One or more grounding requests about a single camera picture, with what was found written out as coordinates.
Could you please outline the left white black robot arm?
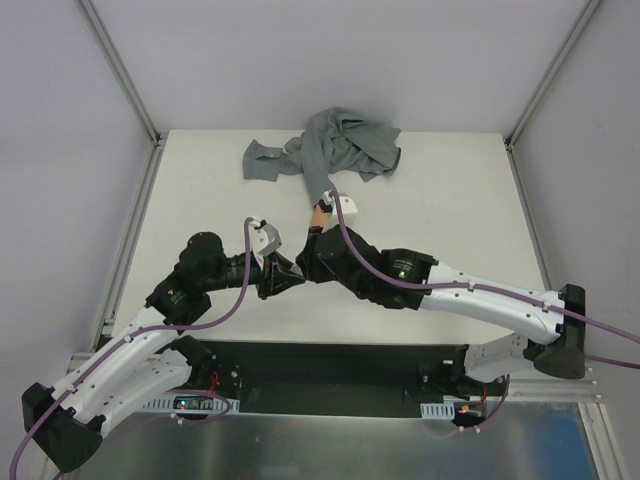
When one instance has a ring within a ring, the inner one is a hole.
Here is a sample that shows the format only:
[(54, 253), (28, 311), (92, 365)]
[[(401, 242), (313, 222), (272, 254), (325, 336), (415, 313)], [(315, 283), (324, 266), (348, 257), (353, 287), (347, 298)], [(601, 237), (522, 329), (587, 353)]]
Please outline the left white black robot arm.
[(248, 219), (243, 253), (228, 256), (212, 232), (193, 235), (171, 273), (119, 334), (54, 385), (39, 382), (21, 397), (25, 440), (62, 474), (91, 458), (111, 431), (157, 395), (182, 385), (204, 387), (212, 355), (192, 337), (213, 291), (250, 286), (266, 299), (304, 283), (282, 256), (277, 230)]

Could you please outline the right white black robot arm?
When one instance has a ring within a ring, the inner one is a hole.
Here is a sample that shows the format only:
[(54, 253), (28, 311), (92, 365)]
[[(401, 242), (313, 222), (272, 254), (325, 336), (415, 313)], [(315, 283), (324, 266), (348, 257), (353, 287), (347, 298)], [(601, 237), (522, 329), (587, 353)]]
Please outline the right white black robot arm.
[(351, 229), (312, 227), (295, 262), (314, 283), (337, 282), (360, 300), (387, 309), (461, 315), (509, 330), (509, 335), (465, 347), (450, 369), (452, 387), (473, 394), (484, 383), (534, 369), (563, 380), (586, 372), (586, 291), (521, 290), (458, 271), (403, 248), (378, 250)]

